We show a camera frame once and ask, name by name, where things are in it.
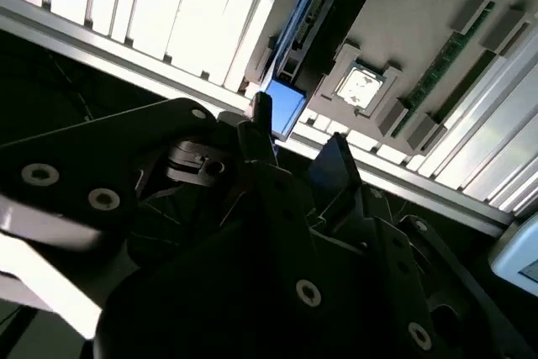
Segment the black plastic part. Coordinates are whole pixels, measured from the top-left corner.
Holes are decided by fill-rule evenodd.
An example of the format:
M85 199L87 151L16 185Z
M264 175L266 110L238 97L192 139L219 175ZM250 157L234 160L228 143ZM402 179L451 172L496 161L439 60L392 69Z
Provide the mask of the black plastic part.
M398 227L409 235L411 240L423 242L429 247L432 260L440 260L443 269L457 280L471 299L471 305L479 310L468 326L471 340L466 346L475 355L498 359L518 358L536 359L538 355L530 348L521 334L514 328L495 302L472 277L469 271L457 260L450 248L431 226L414 216L404 217Z
M0 359L8 359L9 354L32 321L34 321L37 313L39 313L38 309L32 309L30 307L21 307L18 310L15 317L0 335Z
M272 130L272 99L265 92L257 92L252 100L252 122L270 134Z
M309 182L319 213L324 212L331 204L334 210L334 201L339 195L342 195L342 198L354 199L362 180L350 148L341 134L333 135L312 161L309 167Z
M137 185L140 191L159 156L166 154L174 141L207 136L216 127L206 108L179 98L16 141L0 147L0 192L98 230L120 231L138 207ZM24 183L21 171L31 163L53 166L60 173L59 181L49 187ZM92 208L88 194L95 188L116 192L119 206L106 212ZM19 235L21 225L26 224L13 224L9 233ZM56 246L69 249L65 237L72 232L57 231Z
M374 357L376 336L364 318L361 254L313 238L334 304L319 318L289 310L258 220L225 226L197 248L113 293L99 320L94 356Z
M333 1L293 80L293 85L306 92L307 98L318 88L323 76L330 73L336 51L345 40L365 2L366 0Z

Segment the screw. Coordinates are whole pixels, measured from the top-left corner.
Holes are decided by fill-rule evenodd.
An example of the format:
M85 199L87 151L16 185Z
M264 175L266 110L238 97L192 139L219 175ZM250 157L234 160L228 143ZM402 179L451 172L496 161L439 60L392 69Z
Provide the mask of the screw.
M207 115L205 114L204 111L200 110L200 109L193 109L191 111L191 113L196 117L196 118L200 118L200 119L206 119Z
M44 163L28 164L20 174L24 182L36 187L48 187L60 179L58 170Z
M299 298L310 307L318 307L321 304L319 289L306 279L301 279L295 284L295 290Z
M411 334L411 338L415 344L419 346L423 351L429 351L431 349L431 338L422 325L417 323L409 323L407 330Z
M415 220L414 223L416 224L416 226L419 228L420 231L428 230L428 227L424 223L422 223L420 220Z
M114 210L119 206L119 195L108 188L96 188L87 195L92 208L102 211Z

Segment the metal bar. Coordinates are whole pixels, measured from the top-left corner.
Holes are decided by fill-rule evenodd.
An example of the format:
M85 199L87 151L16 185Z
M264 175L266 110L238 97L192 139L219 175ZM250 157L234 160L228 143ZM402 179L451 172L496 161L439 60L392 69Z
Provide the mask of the metal bar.
M22 307L11 320L8 327L0 335L0 358L7 359L18 340L28 329L39 311L30 307Z

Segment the gray panel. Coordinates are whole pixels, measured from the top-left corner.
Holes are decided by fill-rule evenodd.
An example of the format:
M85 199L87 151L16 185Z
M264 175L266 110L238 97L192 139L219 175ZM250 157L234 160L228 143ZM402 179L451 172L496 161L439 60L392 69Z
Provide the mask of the gray panel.
M485 200L514 178L538 154L538 116L535 116L480 174L465 188L464 193Z
M377 116L377 125L383 136L390 134L407 112L399 100L394 100L392 105L387 104Z
M538 105L538 66L535 66L515 90L504 100L484 125L462 147L437 181L447 187L463 185L473 171L503 142L514 134L514 123L534 114Z
M435 133L439 125L428 115L423 114L418 126L407 139L407 143L414 150L421 148Z
M480 42L484 48L487 48L495 53L499 53L517 33L525 12L520 10L509 9L499 21L492 27L488 35Z
M437 145L441 139L443 139L443 136L445 136L445 133L448 129L444 125L440 125L436 128L435 133L430 137L426 143L420 148L420 153L426 157L429 155L429 153L433 150L435 145Z

